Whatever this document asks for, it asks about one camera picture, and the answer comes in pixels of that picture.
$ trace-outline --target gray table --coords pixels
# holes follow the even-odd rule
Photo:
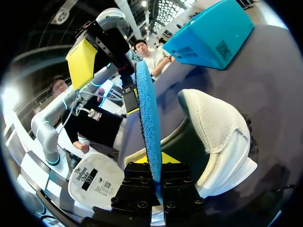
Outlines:
[[[185,117],[177,99],[185,88],[204,91],[248,114],[259,148],[257,170],[233,190],[207,199],[208,214],[228,216],[265,190],[298,182],[303,172],[303,60],[289,31],[255,27],[224,71],[173,62],[155,82],[162,139]],[[139,118],[132,114],[121,168],[126,156],[142,148]]]

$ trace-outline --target blue box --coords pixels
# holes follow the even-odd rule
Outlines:
[[[180,63],[223,70],[253,28],[236,0],[223,0],[193,17],[163,48]]]

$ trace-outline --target black hair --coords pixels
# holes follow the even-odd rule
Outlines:
[[[137,50],[136,45],[137,45],[138,43],[144,43],[145,45],[147,45],[147,43],[146,43],[145,40],[143,40],[143,39],[138,39],[138,40],[134,43],[134,48],[135,48],[136,50]]]
[[[165,44],[165,43],[166,43],[166,41],[165,41],[165,39],[160,38],[160,39],[159,39],[159,43],[163,43],[163,44]]]
[[[49,88],[52,92],[53,92],[53,86],[58,80],[64,80],[64,77],[61,75],[57,75],[57,76],[54,76],[53,78],[51,78]]]

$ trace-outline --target barcode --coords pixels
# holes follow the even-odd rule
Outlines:
[[[216,50],[223,58],[223,61],[227,61],[228,58],[232,55],[231,50],[223,40],[219,43],[219,45],[217,45]]]
[[[108,181],[106,181],[104,183],[104,187],[106,187],[107,189],[110,189],[111,186],[112,186],[112,184],[110,182],[108,182]]]

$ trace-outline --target window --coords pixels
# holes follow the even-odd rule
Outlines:
[[[191,7],[196,0],[180,0],[180,2],[187,7]],[[156,20],[161,22],[163,25],[167,25],[184,11],[185,9],[178,6],[175,2],[170,0],[160,0],[158,2],[158,15],[156,16]],[[157,21],[154,23],[153,27],[153,31],[155,33],[158,33],[163,29],[163,26]]]

